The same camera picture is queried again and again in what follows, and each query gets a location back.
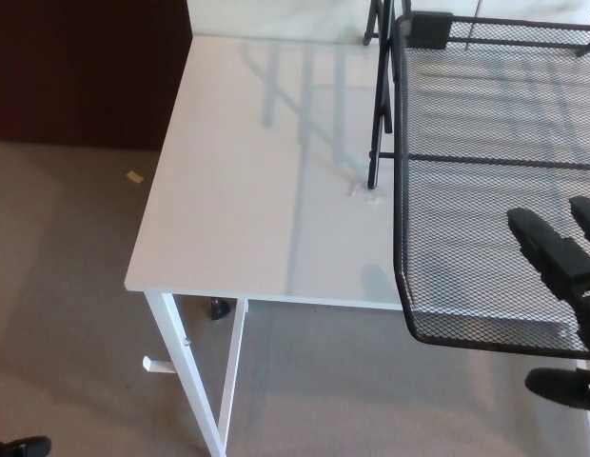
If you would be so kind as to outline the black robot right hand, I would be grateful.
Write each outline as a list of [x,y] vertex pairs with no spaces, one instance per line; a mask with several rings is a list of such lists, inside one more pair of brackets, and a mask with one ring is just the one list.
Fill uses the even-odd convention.
[[[578,336],[590,352],[590,255],[530,209],[510,209],[507,221],[521,254],[552,294],[574,311]],[[524,384],[545,400],[590,412],[588,369],[534,368]]]

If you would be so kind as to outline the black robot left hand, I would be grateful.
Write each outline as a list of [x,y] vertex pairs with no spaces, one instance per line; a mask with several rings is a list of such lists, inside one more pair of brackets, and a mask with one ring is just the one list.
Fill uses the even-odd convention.
[[0,442],[0,457],[47,457],[52,442],[46,436],[33,436],[11,442]]

